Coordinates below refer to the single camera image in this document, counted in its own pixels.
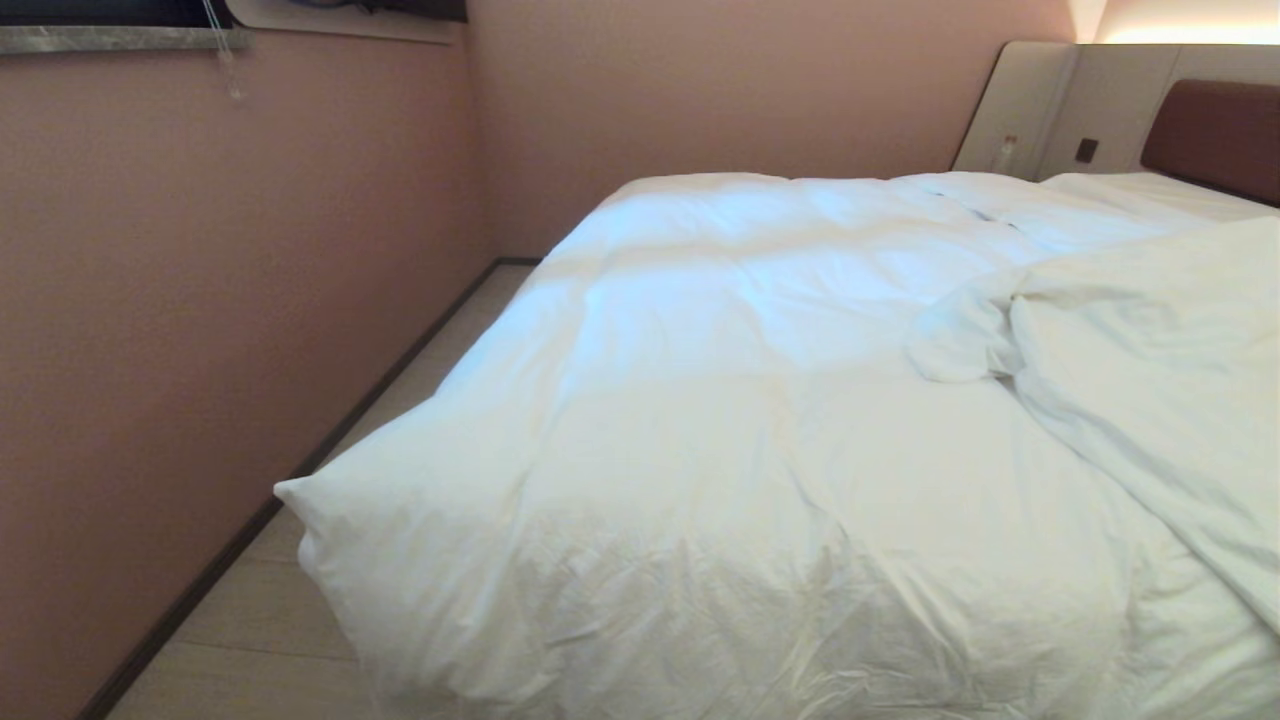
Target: pink wall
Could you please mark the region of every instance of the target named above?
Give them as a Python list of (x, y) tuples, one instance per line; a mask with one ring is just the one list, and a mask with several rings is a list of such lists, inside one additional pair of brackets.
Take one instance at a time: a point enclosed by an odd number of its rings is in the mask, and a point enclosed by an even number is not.
[(1110, 0), (1098, 42), (1280, 44), (1280, 0)]
[(73, 716), (490, 261), (462, 46), (0, 58), (0, 717)]
[(499, 249), (643, 176), (945, 170), (1000, 47), (1075, 40), (1070, 1), (471, 0)]

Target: white duvet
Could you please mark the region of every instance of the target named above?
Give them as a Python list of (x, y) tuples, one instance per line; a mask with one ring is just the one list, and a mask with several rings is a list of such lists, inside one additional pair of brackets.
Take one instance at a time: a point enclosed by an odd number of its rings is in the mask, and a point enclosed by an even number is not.
[(1280, 641), (993, 379), (965, 282), (1208, 227), (993, 176), (632, 183), (278, 486), (388, 717), (1270, 717)]

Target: warm light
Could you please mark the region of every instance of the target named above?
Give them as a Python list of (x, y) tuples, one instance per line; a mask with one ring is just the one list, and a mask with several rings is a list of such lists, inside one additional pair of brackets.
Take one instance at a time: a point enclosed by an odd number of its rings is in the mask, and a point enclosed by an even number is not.
[(1102, 42), (1116, 45), (1280, 45), (1280, 24), (1143, 27), (1111, 33)]

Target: floor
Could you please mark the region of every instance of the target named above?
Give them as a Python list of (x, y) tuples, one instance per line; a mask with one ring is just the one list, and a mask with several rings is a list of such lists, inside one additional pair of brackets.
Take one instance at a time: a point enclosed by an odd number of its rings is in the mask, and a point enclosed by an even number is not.
[[(499, 265), (330, 457), (430, 397), (532, 268)], [(279, 515), (223, 575), (109, 720), (374, 719), (355, 653)]]

